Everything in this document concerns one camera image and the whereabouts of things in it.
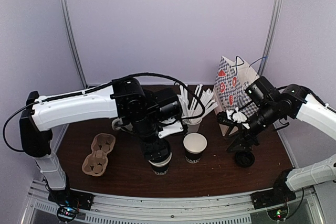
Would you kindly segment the black plastic cup lid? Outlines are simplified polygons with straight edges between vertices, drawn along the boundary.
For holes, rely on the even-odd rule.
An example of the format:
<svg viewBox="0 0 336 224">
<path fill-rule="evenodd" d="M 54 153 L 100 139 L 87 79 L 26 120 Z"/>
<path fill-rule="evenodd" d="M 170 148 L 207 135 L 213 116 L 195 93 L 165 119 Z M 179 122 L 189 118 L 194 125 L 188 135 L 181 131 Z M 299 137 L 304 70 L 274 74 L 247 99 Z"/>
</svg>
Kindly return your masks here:
<svg viewBox="0 0 336 224">
<path fill-rule="evenodd" d="M 255 156 L 250 151 L 239 151 L 235 153 L 235 163 L 242 168 L 251 167 L 255 162 Z"/>
<path fill-rule="evenodd" d="M 172 152 L 169 153 L 169 155 L 164 155 L 159 158 L 155 158 L 154 160 L 149 160 L 149 163 L 155 167 L 163 167 L 170 163 L 172 158 Z"/>
</svg>

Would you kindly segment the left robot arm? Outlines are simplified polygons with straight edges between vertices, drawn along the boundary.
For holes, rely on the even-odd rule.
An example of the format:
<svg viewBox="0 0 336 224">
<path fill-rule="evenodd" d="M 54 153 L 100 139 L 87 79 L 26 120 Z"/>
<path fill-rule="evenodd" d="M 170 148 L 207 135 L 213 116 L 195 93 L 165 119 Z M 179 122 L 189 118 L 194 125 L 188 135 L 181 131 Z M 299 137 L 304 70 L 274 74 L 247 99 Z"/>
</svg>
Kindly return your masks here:
<svg viewBox="0 0 336 224">
<path fill-rule="evenodd" d="M 52 96 L 31 92 L 19 116 L 21 152 L 32 157 L 49 188 L 64 205 L 76 197 L 56 153 L 51 149 L 53 128 L 94 119 L 121 119 L 140 139 L 146 160 L 159 163 L 171 157 L 165 137 L 179 133 L 182 107 L 171 88 L 144 90 L 139 73 L 113 79 L 99 86 Z"/>
</svg>

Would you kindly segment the black paper coffee cup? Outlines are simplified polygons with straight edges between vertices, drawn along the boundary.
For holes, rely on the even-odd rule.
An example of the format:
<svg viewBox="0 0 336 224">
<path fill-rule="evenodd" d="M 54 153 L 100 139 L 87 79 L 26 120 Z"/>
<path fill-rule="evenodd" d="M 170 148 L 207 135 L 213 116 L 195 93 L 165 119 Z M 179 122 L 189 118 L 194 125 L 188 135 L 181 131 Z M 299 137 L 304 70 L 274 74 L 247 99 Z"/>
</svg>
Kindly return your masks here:
<svg viewBox="0 0 336 224">
<path fill-rule="evenodd" d="M 169 170 L 171 159 L 172 159 L 172 153 L 170 153 L 168 158 L 165 159 L 164 161 L 161 161 L 158 163 L 149 161 L 154 174 L 159 175 L 159 176 L 165 175 Z"/>
<path fill-rule="evenodd" d="M 185 159 L 188 163 L 198 163 L 207 147 L 207 139 L 199 133 L 190 133 L 183 140 Z"/>
</svg>

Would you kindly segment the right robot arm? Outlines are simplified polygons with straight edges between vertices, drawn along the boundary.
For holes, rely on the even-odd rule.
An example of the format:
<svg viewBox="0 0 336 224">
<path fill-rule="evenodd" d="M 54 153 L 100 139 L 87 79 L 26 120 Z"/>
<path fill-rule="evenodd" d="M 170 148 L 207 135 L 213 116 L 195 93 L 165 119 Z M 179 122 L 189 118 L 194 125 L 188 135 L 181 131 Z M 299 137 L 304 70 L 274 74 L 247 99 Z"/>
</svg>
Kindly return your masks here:
<svg viewBox="0 0 336 224">
<path fill-rule="evenodd" d="M 245 89 L 250 103 L 257 111 L 247 117 L 242 108 L 237 108 L 217 115 L 219 124 L 238 131 L 226 135 L 231 140 L 227 152 L 251 152 L 254 145 L 259 145 L 258 134 L 274 122 L 288 117 L 306 122 L 331 138 L 335 138 L 335 110 L 321 101 L 309 88 L 290 84 L 280 89 L 275 88 L 267 79 L 260 78 Z M 289 191 L 321 184 L 335 179 L 335 155 L 305 166 L 284 171 L 279 182 L 269 192 L 272 203 L 279 204 L 289 196 Z"/>
</svg>

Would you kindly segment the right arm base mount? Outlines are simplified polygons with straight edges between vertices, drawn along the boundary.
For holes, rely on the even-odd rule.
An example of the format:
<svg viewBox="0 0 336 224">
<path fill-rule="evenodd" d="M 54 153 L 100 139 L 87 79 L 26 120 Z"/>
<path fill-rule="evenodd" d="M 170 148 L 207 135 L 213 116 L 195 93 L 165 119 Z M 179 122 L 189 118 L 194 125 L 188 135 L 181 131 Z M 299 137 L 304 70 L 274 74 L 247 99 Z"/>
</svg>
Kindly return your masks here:
<svg viewBox="0 0 336 224">
<path fill-rule="evenodd" d="M 251 194 L 254 209 L 266 209 L 273 221 L 285 221 L 289 217 L 288 202 L 295 200 L 296 194 L 282 189 L 257 191 Z"/>
</svg>

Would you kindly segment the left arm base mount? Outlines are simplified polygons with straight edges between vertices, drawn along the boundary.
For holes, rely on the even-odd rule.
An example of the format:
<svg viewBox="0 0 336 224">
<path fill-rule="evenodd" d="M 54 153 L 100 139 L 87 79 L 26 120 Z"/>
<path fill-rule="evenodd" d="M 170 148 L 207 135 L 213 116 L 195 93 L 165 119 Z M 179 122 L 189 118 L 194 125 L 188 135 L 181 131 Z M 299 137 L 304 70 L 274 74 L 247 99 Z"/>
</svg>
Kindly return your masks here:
<svg viewBox="0 0 336 224">
<path fill-rule="evenodd" d="M 48 200 L 57 204 L 56 217 L 61 222 L 71 222 L 79 215 L 79 210 L 90 210 L 94 195 L 70 189 L 50 190 Z"/>
</svg>

